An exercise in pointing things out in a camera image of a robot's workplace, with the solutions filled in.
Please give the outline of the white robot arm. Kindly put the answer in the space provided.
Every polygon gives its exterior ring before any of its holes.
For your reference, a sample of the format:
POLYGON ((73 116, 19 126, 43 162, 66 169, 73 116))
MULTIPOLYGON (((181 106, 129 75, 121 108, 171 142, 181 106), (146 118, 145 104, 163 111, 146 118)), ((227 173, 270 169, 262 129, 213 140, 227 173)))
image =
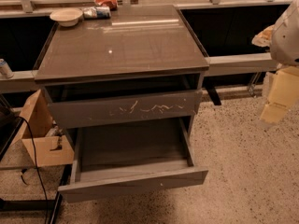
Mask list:
POLYGON ((278 63, 275 74, 263 80, 265 98, 259 120, 278 124, 299 100, 299 0, 293 0, 276 23, 268 26, 251 43, 268 47, 271 58, 278 63))

